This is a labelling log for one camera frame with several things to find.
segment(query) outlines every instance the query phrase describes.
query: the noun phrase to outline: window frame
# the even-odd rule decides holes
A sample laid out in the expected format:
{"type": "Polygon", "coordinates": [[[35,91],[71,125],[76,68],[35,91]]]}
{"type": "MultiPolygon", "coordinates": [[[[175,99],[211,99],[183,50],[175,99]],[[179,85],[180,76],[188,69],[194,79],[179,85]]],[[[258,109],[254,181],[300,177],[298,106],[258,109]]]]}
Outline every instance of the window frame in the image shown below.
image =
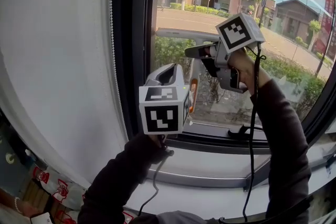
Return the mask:
{"type": "MultiPolygon", "coordinates": [[[[156,7],[158,0],[112,0],[113,35],[116,48],[116,69],[123,117],[128,138],[142,131],[139,105],[139,86],[145,83],[154,60],[156,7]],[[132,19],[125,19],[122,11],[132,7],[132,19]]],[[[309,146],[313,145],[336,117],[333,107],[336,105],[336,68],[333,68],[327,83],[315,105],[302,121],[302,127],[309,146]]],[[[176,138],[167,139],[168,146],[186,150],[228,154],[249,154],[247,140],[232,137],[216,137],[183,132],[176,138]]],[[[255,154],[269,154],[264,142],[254,140],[255,154]]],[[[268,178],[269,161],[255,172],[254,186],[268,178]]],[[[250,175],[246,178],[195,178],[160,172],[158,180],[167,183],[202,187],[246,187],[250,175]]]]}

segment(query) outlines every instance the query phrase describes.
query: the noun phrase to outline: fiducial marker cube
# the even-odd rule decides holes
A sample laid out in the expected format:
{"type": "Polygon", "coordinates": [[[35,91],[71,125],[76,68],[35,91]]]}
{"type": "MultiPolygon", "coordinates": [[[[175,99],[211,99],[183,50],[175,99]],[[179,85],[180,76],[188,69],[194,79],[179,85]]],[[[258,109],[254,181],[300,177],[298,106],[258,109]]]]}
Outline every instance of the fiducial marker cube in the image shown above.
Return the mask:
{"type": "Polygon", "coordinates": [[[258,41],[261,43],[265,41],[253,17],[243,13],[238,13],[225,20],[217,25],[216,29],[227,54],[246,46],[253,49],[258,41]]]}
{"type": "Polygon", "coordinates": [[[139,87],[139,109],[145,134],[178,134],[189,114],[189,85],[139,87]]]}

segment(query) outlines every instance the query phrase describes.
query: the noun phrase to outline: red banner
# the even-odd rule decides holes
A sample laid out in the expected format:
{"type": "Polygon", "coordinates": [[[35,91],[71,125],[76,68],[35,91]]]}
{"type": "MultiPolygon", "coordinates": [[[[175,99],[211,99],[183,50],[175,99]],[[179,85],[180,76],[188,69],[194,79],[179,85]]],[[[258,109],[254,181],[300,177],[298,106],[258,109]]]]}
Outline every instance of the red banner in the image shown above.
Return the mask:
{"type": "MultiPolygon", "coordinates": [[[[327,47],[328,38],[331,31],[331,16],[333,14],[334,9],[334,0],[325,0],[324,9],[330,14],[323,14],[321,31],[319,32],[319,38],[316,41],[315,50],[320,52],[325,52],[325,48],[327,47]]],[[[334,60],[336,55],[336,27],[334,28],[330,45],[326,54],[331,60],[334,60]]]]}

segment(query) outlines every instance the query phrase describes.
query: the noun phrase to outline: bracelet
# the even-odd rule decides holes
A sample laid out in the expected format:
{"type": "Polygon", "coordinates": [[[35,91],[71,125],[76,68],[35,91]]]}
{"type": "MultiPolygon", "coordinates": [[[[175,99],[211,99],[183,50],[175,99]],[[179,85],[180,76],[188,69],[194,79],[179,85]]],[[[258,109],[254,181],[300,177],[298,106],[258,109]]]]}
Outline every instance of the bracelet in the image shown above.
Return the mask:
{"type": "Polygon", "coordinates": [[[20,213],[21,215],[23,215],[23,212],[21,212],[21,211],[19,210],[19,208],[17,207],[17,200],[19,200],[19,197],[15,197],[15,199],[14,199],[15,209],[16,209],[16,211],[17,211],[18,213],[20,213]]]}

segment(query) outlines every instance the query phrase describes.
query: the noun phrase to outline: black sleeve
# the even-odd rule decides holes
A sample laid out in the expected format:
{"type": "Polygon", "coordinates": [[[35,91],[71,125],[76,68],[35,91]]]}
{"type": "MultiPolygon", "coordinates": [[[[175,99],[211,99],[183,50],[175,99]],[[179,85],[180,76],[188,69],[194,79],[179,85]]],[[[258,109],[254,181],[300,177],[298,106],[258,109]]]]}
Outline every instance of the black sleeve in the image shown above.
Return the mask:
{"type": "Polygon", "coordinates": [[[151,164],[158,163],[165,154],[144,134],[126,143],[125,150],[108,162],[85,193],[78,224],[123,224],[123,206],[144,181],[151,164]]]}
{"type": "MultiPolygon", "coordinates": [[[[259,89],[257,112],[271,151],[266,217],[272,217],[309,194],[308,144],[296,112],[275,81],[259,89]]],[[[292,223],[308,223],[308,211],[292,223]]]]}

